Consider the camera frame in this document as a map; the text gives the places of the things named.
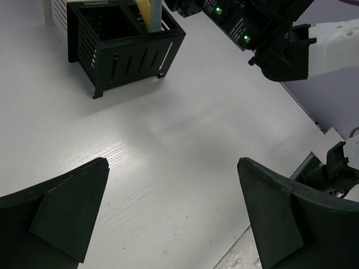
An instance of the robotic arm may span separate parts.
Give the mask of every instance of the robotic arm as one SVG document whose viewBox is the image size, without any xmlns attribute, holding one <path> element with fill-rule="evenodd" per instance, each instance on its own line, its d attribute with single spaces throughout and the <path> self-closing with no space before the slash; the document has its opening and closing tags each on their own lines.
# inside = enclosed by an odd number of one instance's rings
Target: robotic arm
<svg viewBox="0 0 359 269">
<path fill-rule="evenodd" d="M 293 23 L 314 0 L 165 0 L 172 11 L 192 16 L 203 11 L 272 81 L 359 67 L 359 20 Z"/>
</svg>

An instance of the black basket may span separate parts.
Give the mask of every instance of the black basket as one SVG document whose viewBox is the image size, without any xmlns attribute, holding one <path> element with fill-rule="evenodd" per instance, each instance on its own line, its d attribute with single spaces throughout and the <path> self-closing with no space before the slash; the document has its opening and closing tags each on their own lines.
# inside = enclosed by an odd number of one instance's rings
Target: black basket
<svg viewBox="0 0 359 269">
<path fill-rule="evenodd" d="M 67 3 L 68 60 L 80 62 L 103 91 L 151 76 L 164 77 L 186 33 L 162 10 L 162 30 L 147 33 L 136 3 Z"/>
</svg>

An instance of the white tabletop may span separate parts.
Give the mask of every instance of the white tabletop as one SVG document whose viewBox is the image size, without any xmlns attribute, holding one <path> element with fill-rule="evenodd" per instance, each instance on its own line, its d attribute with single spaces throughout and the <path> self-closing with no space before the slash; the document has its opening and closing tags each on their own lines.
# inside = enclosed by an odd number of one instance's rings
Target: white tabletop
<svg viewBox="0 0 359 269">
<path fill-rule="evenodd" d="M 0 196 L 97 156 L 111 171 L 84 269 L 211 269 L 249 225 L 236 164 L 290 176 L 323 134 L 203 14 L 165 79 L 106 91 L 47 27 L 41 0 L 0 9 Z"/>
</svg>

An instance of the purple cable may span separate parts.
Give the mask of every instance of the purple cable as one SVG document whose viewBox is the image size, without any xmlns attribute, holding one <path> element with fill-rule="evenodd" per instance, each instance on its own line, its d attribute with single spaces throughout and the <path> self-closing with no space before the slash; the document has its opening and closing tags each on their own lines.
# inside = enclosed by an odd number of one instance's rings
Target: purple cable
<svg viewBox="0 0 359 269">
<path fill-rule="evenodd" d="M 359 6 L 358 0 L 338 0 L 338 1 L 341 1 L 345 4 L 352 4 L 353 6 Z"/>
</svg>

